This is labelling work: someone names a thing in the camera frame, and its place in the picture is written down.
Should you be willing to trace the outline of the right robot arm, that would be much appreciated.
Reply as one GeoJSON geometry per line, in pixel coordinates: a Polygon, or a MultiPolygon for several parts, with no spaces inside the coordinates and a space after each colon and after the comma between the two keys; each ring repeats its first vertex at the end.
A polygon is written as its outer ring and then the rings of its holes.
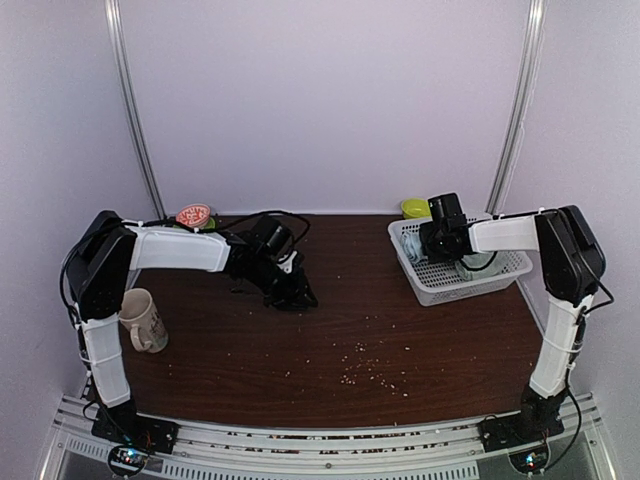
{"type": "Polygon", "coordinates": [[[465,272],[487,276],[501,252],[538,254],[548,294],[541,351],[521,397],[512,430],[530,442],[556,419],[569,394],[568,378],[582,349],[585,323],[603,290],[604,253],[575,205],[471,222],[456,194],[428,201],[431,219],[419,229],[420,255],[431,263],[456,262],[465,272]]]}

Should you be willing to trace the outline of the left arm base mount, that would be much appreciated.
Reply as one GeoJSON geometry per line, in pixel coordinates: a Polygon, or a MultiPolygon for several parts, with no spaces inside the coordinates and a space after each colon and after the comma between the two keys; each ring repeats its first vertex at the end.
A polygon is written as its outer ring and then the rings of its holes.
{"type": "Polygon", "coordinates": [[[173,452],[177,423],[140,415],[133,399],[107,407],[94,385],[91,393],[98,407],[91,434],[114,443],[107,454],[107,466],[117,477],[130,479],[144,470],[154,454],[173,452]]]}

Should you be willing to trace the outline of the light blue towel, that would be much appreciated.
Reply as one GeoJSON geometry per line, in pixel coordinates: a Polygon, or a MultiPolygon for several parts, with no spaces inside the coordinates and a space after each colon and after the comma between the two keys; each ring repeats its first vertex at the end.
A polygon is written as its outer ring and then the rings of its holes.
{"type": "Polygon", "coordinates": [[[418,233],[403,231],[400,240],[402,249],[412,265],[419,264],[426,258],[418,233]]]}

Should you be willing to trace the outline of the white perforated plastic basket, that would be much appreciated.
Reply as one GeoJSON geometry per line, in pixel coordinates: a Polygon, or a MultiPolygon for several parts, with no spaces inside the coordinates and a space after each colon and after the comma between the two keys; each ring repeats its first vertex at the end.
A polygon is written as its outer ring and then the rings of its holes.
{"type": "Polygon", "coordinates": [[[412,264],[403,249],[402,236],[417,233],[419,226],[429,220],[429,217],[397,220],[387,227],[401,269],[419,304],[424,307],[504,290],[533,268],[527,254],[519,251],[503,252],[504,261],[499,263],[502,269],[496,275],[477,280],[465,280],[453,264],[426,261],[412,264]]]}

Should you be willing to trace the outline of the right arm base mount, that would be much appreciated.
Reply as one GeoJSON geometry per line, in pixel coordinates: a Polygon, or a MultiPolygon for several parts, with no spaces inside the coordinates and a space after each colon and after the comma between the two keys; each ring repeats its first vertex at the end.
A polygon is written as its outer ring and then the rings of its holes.
{"type": "Polygon", "coordinates": [[[517,413],[485,417],[478,424],[484,451],[514,449],[509,460],[518,473],[542,474],[551,465],[550,438],[564,432],[560,407],[565,398],[564,393],[547,399],[532,394],[517,413]]]}

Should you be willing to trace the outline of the mint green panda towel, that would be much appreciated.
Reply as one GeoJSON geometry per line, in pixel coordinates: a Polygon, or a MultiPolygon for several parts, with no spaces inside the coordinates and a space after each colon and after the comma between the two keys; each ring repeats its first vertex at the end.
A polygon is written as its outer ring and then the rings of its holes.
{"type": "Polygon", "coordinates": [[[501,267],[498,253],[476,253],[466,255],[454,263],[456,271],[464,281],[474,281],[497,275],[501,267]]]}

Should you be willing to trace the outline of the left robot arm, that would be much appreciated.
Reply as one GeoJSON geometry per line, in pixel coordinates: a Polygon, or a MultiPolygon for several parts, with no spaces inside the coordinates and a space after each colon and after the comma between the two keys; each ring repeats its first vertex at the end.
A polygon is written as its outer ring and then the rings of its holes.
{"type": "Polygon", "coordinates": [[[59,291],[78,333],[81,359],[96,390],[106,429],[123,444],[137,442],[144,424],[126,378],[118,316],[132,271],[224,273],[259,289],[268,307],[305,311],[318,300],[302,266],[299,237],[284,224],[288,212],[249,215],[253,226],[199,229],[175,218],[133,221],[100,212],[65,257],[59,291]]]}

